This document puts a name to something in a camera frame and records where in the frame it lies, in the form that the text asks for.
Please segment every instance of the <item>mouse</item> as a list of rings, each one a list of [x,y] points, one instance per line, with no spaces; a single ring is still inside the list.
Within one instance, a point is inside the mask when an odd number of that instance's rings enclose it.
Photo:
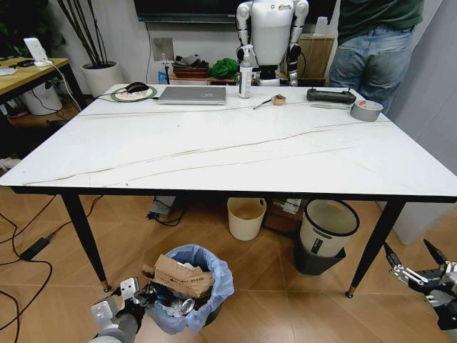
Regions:
[[[146,91],[149,87],[143,82],[133,82],[126,86],[127,93],[135,93],[136,91]]]

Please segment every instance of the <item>green bag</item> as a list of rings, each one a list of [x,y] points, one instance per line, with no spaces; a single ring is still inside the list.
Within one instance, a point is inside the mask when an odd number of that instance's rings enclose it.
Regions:
[[[209,74],[217,79],[235,79],[238,62],[234,59],[220,59],[209,70]]]

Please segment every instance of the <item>white spray bottle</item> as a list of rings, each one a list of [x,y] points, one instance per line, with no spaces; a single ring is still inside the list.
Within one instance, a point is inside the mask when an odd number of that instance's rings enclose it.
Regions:
[[[240,85],[238,95],[240,98],[249,98],[251,96],[251,83],[252,83],[252,64],[251,55],[249,50],[252,52],[252,56],[255,56],[253,47],[251,44],[247,44],[242,47],[244,51],[243,61],[240,63]]]

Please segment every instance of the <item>person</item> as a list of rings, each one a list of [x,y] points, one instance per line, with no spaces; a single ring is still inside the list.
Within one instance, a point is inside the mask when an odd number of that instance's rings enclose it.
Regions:
[[[411,59],[423,0],[341,0],[330,87],[356,90],[388,113]]]

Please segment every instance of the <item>round mouse pad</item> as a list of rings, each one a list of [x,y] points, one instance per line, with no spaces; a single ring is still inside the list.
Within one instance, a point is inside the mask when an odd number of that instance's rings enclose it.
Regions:
[[[118,90],[114,91],[115,94],[112,94],[111,98],[114,101],[119,102],[134,102],[144,99],[150,99],[157,94],[157,90],[151,86],[148,87],[149,89],[147,89],[146,91],[136,91],[134,93],[128,93],[125,87],[119,88]]]

